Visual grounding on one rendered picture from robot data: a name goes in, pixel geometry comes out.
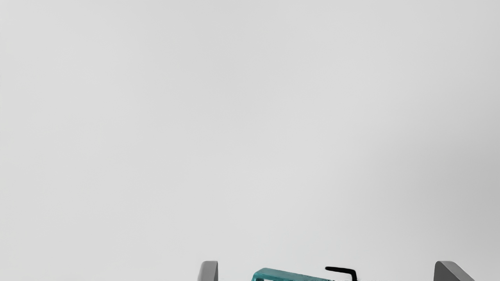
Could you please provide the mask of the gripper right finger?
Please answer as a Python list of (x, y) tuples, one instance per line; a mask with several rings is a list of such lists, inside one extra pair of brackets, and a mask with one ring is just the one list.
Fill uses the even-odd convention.
[(457, 263), (439, 260), (434, 266), (434, 281), (475, 281)]

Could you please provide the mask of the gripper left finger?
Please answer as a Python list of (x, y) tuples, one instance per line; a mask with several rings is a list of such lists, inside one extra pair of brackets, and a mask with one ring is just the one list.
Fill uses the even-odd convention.
[(218, 261), (206, 260), (202, 262), (198, 274), (198, 281), (219, 281), (218, 276)]

